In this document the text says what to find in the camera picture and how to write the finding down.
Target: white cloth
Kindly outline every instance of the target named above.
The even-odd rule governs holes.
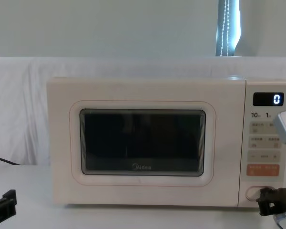
[[[203,58],[185,62],[83,58],[0,58],[0,157],[49,164],[46,82],[63,77],[242,77],[286,79],[286,58]]]

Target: black clamp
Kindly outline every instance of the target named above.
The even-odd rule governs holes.
[[[280,221],[286,219],[286,188],[263,188],[256,200],[261,216],[274,215],[273,219],[280,229]]]
[[[16,191],[10,190],[0,199],[0,223],[16,215]]]

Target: microwave button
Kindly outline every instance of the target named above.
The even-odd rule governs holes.
[[[252,135],[249,137],[249,148],[280,149],[282,143],[280,138],[275,136]]]
[[[260,190],[262,188],[266,188],[266,187],[274,189],[274,187],[271,187],[271,186],[252,186],[252,187],[248,188],[246,193],[245,193],[247,200],[256,201],[256,199],[258,199],[260,194],[261,194]]]
[[[280,151],[249,150],[248,162],[280,162]]]
[[[280,165],[277,164],[248,164],[247,176],[259,177],[277,177],[279,175]]]
[[[250,133],[261,135],[276,134],[276,128],[274,127],[273,122],[251,122]]]

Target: control panel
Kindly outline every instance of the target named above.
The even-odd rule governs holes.
[[[240,207],[257,207],[259,189],[283,185],[286,146],[273,119],[286,110],[286,82],[247,81],[240,176]]]

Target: white wall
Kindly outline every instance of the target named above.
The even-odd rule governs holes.
[[[286,0],[240,0],[237,56],[286,56]]]
[[[0,56],[215,56],[218,0],[0,0]]]

